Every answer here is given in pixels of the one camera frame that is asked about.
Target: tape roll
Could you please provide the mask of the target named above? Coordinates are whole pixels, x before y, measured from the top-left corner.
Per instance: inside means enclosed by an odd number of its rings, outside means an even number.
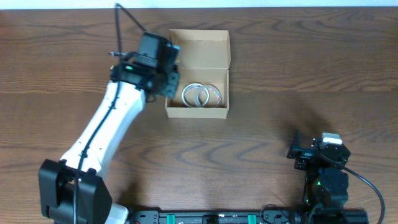
[[[200,88],[201,86],[203,86],[202,84],[200,84],[200,83],[191,83],[191,84],[189,84],[189,85],[187,85],[185,88],[184,88],[184,90],[182,90],[182,101],[183,101],[183,103],[185,104],[185,106],[187,106],[187,107],[195,107],[195,106],[192,106],[190,103],[188,103],[188,101],[187,101],[187,99],[185,98],[185,94],[187,94],[188,93],[188,91],[190,91],[191,89],[193,89],[193,88]],[[205,89],[202,89],[202,90],[199,90],[198,91],[198,98],[199,98],[199,94],[200,94],[200,92],[201,91],[204,91],[205,93],[206,93],[206,101],[204,102],[204,104],[201,104],[200,102],[199,102],[199,99],[198,99],[198,103],[196,103],[196,99],[195,99],[195,104],[196,104],[196,106],[197,105],[200,105],[200,107],[204,107],[208,102],[209,102],[209,99],[210,99],[210,94],[209,94],[209,91],[205,88]]]
[[[218,101],[217,101],[216,108],[221,106],[221,104],[222,104],[222,98],[221,98],[221,93],[220,93],[220,91],[218,91],[218,89],[217,89],[215,86],[212,86],[212,85],[202,85],[201,87],[199,87],[198,92],[197,92],[197,94],[196,94],[196,96],[195,96],[195,104],[196,104],[197,107],[202,108],[202,107],[205,106],[205,104],[204,104],[204,105],[201,105],[201,104],[200,104],[200,101],[199,101],[199,93],[200,93],[202,90],[210,90],[210,91],[213,91],[214,94],[215,94],[216,97],[217,97],[217,100],[218,100]]]

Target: wooden tabletop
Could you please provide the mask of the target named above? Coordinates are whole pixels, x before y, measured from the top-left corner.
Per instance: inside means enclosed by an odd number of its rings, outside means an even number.
[[[257,209],[300,203],[305,172],[286,159],[296,129],[338,133],[347,167],[378,187],[398,222],[398,8],[132,10],[148,30],[231,36],[227,119],[168,119],[150,103],[126,133],[106,184],[123,205]],[[122,17],[124,49],[140,30]],[[99,106],[116,50],[113,10],[0,12],[0,223],[51,223],[37,171],[58,160]],[[349,177],[346,208],[380,204]]]

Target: green strip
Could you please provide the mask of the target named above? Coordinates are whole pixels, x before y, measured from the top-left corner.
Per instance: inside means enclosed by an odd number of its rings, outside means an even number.
[[[175,215],[166,216],[167,224],[175,224]]]
[[[257,223],[256,215],[248,215],[248,220],[249,220],[249,224],[256,224]]]

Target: cardboard box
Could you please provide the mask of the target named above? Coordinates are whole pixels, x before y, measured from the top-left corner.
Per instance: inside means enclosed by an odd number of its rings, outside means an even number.
[[[170,30],[170,39],[180,46],[176,62],[180,83],[174,99],[166,99],[169,118],[226,118],[229,110],[229,74],[231,61],[227,30]],[[221,93],[219,108],[215,94],[209,91],[210,100],[205,108],[188,108],[182,101],[183,89],[191,83],[213,85]]]

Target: white background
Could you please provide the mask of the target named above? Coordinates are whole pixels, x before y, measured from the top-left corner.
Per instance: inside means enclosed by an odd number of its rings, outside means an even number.
[[[0,0],[0,9],[398,6],[398,0]]]

